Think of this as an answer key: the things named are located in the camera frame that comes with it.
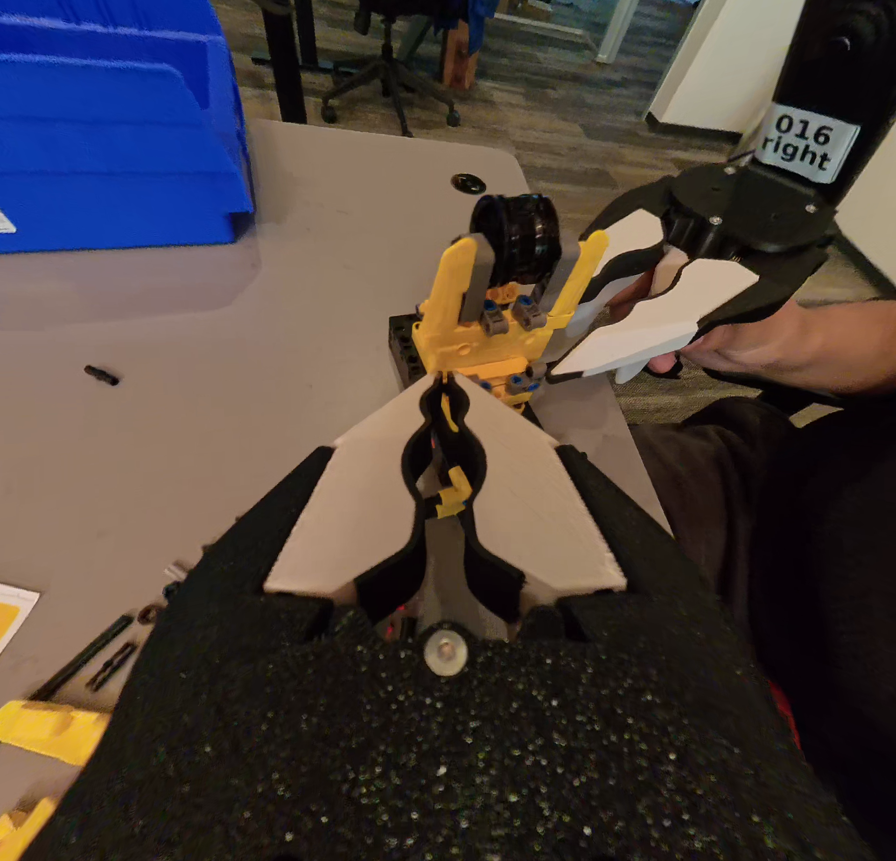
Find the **black office chair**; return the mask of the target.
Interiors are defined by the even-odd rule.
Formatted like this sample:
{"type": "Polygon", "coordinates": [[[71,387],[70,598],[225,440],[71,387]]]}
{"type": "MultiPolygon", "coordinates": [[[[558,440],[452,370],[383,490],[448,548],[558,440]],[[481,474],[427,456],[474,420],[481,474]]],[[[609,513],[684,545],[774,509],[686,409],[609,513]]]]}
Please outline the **black office chair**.
{"type": "Polygon", "coordinates": [[[336,99],[363,86],[378,83],[384,97],[391,100],[402,136],[412,137],[400,97],[402,89],[412,90],[440,103],[446,109],[446,125],[449,128],[460,127],[462,118],[452,96],[440,84],[414,71],[398,56],[393,44],[393,27],[402,18],[416,16],[423,16],[433,23],[451,22],[466,14],[467,3],[468,0],[357,0],[354,28],[358,34],[367,35],[372,18],[379,17],[383,26],[380,51],[376,56],[333,62],[333,86],[321,99],[322,121],[330,126],[336,124],[336,99]]]}

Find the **yellow sticker sheet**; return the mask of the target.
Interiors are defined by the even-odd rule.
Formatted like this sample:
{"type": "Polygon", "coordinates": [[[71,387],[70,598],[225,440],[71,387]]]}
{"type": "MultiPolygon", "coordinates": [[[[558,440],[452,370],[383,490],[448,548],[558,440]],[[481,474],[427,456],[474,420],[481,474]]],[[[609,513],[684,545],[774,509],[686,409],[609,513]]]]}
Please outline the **yellow sticker sheet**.
{"type": "Polygon", "coordinates": [[[1,583],[1,653],[12,642],[40,599],[40,592],[1,583]]]}

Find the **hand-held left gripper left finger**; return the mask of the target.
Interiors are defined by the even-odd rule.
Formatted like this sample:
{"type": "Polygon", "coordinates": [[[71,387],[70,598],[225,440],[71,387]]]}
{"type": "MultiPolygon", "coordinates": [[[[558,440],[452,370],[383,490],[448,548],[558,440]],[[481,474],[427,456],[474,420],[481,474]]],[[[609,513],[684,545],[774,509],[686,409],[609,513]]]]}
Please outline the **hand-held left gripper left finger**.
{"type": "Polygon", "coordinates": [[[433,460],[434,376],[339,437],[263,588],[336,606],[401,606],[427,568],[419,482],[433,460]]]}

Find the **yellow brick wheel assembly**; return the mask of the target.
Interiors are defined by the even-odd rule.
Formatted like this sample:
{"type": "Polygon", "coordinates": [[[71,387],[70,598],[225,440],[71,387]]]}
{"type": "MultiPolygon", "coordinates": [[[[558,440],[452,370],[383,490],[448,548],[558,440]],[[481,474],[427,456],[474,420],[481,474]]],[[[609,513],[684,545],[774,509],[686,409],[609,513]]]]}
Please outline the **yellow brick wheel assembly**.
{"type": "Polygon", "coordinates": [[[524,381],[527,368],[572,321],[608,246],[604,230],[576,240],[548,275],[539,300],[520,293],[503,302],[488,296],[497,258],[486,237],[474,233],[454,241],[412,327],[420,365],[430,375],[456,372],[486,382],[506,404],[528,401],[539,377],[524,381]]]}

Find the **black yellow toy brick base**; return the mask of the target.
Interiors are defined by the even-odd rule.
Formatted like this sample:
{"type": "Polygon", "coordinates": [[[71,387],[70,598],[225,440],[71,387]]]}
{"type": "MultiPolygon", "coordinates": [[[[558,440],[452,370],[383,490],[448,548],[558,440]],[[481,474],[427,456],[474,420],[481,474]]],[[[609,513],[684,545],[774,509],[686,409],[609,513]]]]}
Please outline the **black yellow toy brick base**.
{"type": "MultiPolygon", "coordinates": [[[[427,376],[413,341],[413,326],[419,320],[408,314],[390,317],[388,322],[388,344],[404,388],[427,376]]],[[[432,461],[421,488],[427,519],[460,516],[481,476],[476,444],[471,435],[461,430],[462,398],[455,393],[454,383],[446,383],[443,378],[439,378],[438,388],[438,399],[430,402],[432,461]]]]}

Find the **long black toy axle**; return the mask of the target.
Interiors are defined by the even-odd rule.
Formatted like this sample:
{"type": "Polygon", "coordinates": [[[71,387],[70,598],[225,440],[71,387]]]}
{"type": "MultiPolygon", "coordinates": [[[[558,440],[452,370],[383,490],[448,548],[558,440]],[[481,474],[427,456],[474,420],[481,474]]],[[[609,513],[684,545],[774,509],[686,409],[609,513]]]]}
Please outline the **long black toy axle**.
{"type": "Polygon", "coordinates": [[[89,644],[80,650],[73,658],[65,663],[43,685],[33,691],[28,701],[50,701],[84,666],[88,665],[97,654],[113,643],[122,633],[134,623],[136,616],[125,613],[118,617],[109,627],[95,637],[89,644]]]}

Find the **person's right forearm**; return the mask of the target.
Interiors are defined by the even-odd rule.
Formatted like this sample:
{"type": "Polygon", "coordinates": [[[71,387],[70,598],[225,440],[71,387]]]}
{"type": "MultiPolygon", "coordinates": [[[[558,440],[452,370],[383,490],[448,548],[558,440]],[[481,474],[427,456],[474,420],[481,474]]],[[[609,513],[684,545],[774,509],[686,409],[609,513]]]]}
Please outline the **person's right forearm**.
{"type": "Polygon", "coordinates": [[[752,366],[786,385],[833,396],[894,393],[893,300],[789,302],[753,330],[752,366]]]}

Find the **person's right hand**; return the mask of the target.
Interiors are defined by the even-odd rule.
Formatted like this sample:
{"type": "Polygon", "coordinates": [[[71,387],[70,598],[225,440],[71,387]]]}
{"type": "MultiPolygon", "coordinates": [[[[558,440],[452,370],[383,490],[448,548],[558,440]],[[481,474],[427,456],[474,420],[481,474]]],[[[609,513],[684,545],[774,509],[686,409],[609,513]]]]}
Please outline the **person's right hand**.
{"type": "Polygon", "coordinates": [[[688,361],[722,373],[760,372],[776,362],[779,332],[776,316],[753,323],[717,326],[678,351],[649,359],[646,370],[653,375],[670,375],[679,362],[688,361]]]}

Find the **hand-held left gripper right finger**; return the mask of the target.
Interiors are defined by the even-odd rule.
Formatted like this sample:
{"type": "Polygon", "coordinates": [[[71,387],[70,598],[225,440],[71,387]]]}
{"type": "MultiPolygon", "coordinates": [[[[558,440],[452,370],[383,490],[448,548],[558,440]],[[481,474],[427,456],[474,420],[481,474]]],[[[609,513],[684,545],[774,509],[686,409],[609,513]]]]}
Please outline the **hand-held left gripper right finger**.
{"type": "Polygon", "coordinates": [[[460,519],[467,585],[487,608],[625,591],[626,578],[561,446],[464,375],[446,380],[446,460],[470,488],[460,519]]]}

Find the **wooden block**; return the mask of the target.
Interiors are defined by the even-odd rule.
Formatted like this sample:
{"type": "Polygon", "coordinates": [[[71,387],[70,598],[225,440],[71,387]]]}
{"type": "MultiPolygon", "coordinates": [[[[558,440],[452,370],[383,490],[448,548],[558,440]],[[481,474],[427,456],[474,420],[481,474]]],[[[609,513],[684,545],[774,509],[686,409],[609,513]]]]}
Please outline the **wooden block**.
{"type": "Polygon", "coordinates": [[[440,53],[441,83],[450,90],[468,92],[475,84],[478,51],[469,46],[469,26],[460,20],[442,33],[440,53]]]}

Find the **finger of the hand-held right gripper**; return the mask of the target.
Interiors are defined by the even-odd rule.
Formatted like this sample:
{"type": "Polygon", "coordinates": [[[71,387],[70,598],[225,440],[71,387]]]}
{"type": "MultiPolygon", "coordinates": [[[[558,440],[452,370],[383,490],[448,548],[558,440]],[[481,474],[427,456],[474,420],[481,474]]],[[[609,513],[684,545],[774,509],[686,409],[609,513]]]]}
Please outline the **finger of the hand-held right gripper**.
{"type": "Polygon", "coordinates": [[[593,231],[606,233],[608,246],[564,330],[567,339],[587,333],[604,307],[656,268],[665,254],[662,221],[644,209],[593,231]]]}
{"type": "Polygon", "coordinates": [[[731,260],[688,262],[659,294],[638,299],[618,320],[605,320],[609,306],[594,309],[566,327],[570,346],[547,369],[547,382],[559,385],[581,378],[625,370],[658,355],[678,351],[694,339],[701,318],[753,288],[759,275],[731,260]]]}

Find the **black desk leg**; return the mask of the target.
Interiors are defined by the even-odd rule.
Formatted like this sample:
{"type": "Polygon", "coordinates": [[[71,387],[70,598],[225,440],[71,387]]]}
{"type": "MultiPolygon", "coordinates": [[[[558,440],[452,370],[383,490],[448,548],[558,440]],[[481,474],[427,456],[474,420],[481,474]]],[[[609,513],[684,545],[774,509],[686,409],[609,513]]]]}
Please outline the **black desk leg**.
{"type": "Polygon", "coordinates": [[[270,1],[283,9],[281,13],[263,10],[265,39],[281,120],[305,125],[308,123],[308,114],[297,51],[292,1],[270,1]]]}

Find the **black toy connector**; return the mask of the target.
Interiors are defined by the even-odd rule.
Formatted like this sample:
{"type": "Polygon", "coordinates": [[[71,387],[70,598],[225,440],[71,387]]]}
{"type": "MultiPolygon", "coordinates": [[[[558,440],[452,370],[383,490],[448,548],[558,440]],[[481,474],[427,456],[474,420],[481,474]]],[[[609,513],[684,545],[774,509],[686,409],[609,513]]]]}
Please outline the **black toy connector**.
{"type": "Polygon", "coordinates": [[[95,694],[105,688],[106,684],[118,672],[128,664],[131,658],[137,654],[140,649],[140,643],[128,641],[123,643],[116,651],[106,659],[99,669],[85,682],[85,689],[95,694]]]}

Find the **nested blue plastic bins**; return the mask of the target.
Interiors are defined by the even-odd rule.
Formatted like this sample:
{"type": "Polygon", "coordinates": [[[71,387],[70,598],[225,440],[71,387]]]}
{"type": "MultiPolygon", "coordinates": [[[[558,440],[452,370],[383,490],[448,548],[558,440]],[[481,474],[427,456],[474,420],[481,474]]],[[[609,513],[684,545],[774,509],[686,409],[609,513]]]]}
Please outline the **nested blue plastic bins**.
{"type": "Polygon", "coordinates": [[[232,243],[245,119],[210,0],[1,0],[2,254],[232,243]]]}

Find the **black toy wheel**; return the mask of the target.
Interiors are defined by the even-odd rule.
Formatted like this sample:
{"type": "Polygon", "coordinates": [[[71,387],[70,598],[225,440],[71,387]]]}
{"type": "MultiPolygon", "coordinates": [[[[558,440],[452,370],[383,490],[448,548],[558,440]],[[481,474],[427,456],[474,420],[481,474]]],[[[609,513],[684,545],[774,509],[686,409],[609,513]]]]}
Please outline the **black toy wheel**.
{"type": "Polygon", "coordinates": [[[493,251],[489,288],[542,284],[562,256],[558,214],[547,195],[482,195],[469,231],[485,237],[493,251]]]}

